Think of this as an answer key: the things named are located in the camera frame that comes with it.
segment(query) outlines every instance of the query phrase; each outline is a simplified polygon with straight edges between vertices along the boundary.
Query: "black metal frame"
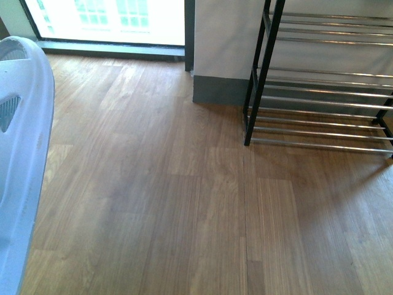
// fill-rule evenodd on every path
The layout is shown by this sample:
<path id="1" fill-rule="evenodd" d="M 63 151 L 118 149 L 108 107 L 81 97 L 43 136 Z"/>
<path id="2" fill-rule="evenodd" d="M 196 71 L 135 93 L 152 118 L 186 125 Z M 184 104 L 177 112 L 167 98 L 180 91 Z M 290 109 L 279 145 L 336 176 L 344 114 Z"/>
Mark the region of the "black metal frame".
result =
<path id="1" fill-rule="evenodd" d="M 280 25 L 282 12 L 284 10 L 285 0 L 277 0 L 276 7 L 274 8 L 272 21 L 269 18 L 270 4 L 271 4 L 271 0 L 266 0 L 265 6 L 263 7 L 262 20 L 260 23 L 260 29 L 258 34 L 257 48 L 255 49 L 251 76 L 248 83 L 246 99 L 244 101 L 244 106 L 243 106 L 244 123 L 246 126 L 246 138 L 244 140 L 245 146 L 250 145 L 252 131 L 254 129 L 255 120 L 257 118 L 258 108 L 263 93 L 263 89 L 265 88 L 265 82 L 270 67 L 271 56 L 273 54 L 278 28 Z M 262 49 L 262 42 L 265 32 L 266 35 L 268 36 L 268 42 L 266 44 L 265 53 L 263 55 L 261 74 L 258 79 L 257 68 L 258 68 L 259 56 Z M 249 107 L 253 89 L 255 89 L 255 100 L 252 106 L 250 119 L 248 119 L 248 107 Z"/>
<path id="2" fill-rule="evenodd" d="M 247 88 L 247 93 L 246 93 L 246 98 L 244 101 L 244 106 L 243 106 L 243 116 L 244 116 L 244 125 L 245 125 L 245 139 L 244 139 L 244 145 L 248 146 L 250 145 L 251 142 L 251 137 L 252 137 L 252 132 L 254 131 L 254 126 L 255 126 L 255 121 L 257 120 L 257 115 L 258 115 L 258 110 L 260 109 L 260 102 L 262 99 L 263 95 L 263 90 L 265 88 L 265 84 L 267 81 L 267 75 L 268 75 L 268 70 L 270 68 L 270 61 L 271 61 L 271 56 L 273 54 L 273 49 L 276 40 L 283 40 L 283 41 L 305 41 L 305 42 L 311 42 L 313 40 L 311 39 L 297 39 L 297 38 L 277 38 L 278 34 L 278 29 L 279 25 L 281 23 L 281 17 L 283 15 L 283 10 L 284 10 L 284 5 L 285 5 L 285 0 L 277 0 L 276 1 L 276 6 L 274 8 L 273 12 L 273 20 L 270 20 L 269 14 L 270 14 L 270 4 L 271 0 L 266 0 L 265 5 L 263 7 L 263 13 L 262 13 L 262 19 L 260 23 L 260 29 L 259 29 L 259 35 L 257 39 L 257 45 L 255 48 L 255 55 L 254 55 L 254 61 L 252 63 L 252 69 L 251 69 L 251 75 L 249 78 L 249 83 L 248 83 L 248 88 Z M 257 74 L 257 69 L 259 68 L 258 63 L 261 55 L 261 49 L 262 49 L 262 43 L 263 43 L 263 38 L 264 34 L 266 33 L 268 40 L 267 44 L 265 47 L 265 52 L 263 54 L 263 61 L 262 61 L 262 68 L 260 75 L 258 77 Z M 381 43 L 367 43 L 367 42 L 358 42 L 358 44 L 372 44 L 372 45 L 393 45 L 393 44 L 381 44 Z M 255 98 L 254 102 L 252 104 L 252 109 L 251 109 L 251 114 L 249 115 L 249 108 L 250 108 L 250 101 L 251 101 L 251 96 L 253 91 L 255 92 Z M 383 117 L 387 113 L 387 109 L 392 109 L 391 107 L 393 106 L 393 93 L 391 94 L 392 98 L 388 98 L 384 104 L 385 109 L 380 109 L 379 112 L 377 113 L 375 119 L 372 120 L 373 124 L 379 124 L 387 136 L 385 140 L 389 140 L 390 143 L 393 145 L 393 133 L 385 123 Z M 299 145 L 303 146 L 312 146 L 312 144 L 301 144 Z M 351 148 L 351 147 L 344 147 L 344 149 L 352 149 L 352 150 L 362 150 L 358 148 Z"/>

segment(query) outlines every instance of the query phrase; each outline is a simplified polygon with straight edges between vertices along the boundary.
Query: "wooden floor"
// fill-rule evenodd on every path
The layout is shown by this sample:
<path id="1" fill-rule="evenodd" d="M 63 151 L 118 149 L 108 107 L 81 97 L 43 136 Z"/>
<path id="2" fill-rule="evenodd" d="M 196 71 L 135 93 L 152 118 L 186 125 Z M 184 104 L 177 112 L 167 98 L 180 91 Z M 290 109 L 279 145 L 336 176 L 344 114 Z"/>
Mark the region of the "wooden floor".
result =
<path id="1" fill-rule="evenodd" d="M 182 63 L 49 58 L 22 294 L 393 294 L 388 156 L 244 147 Z"/>

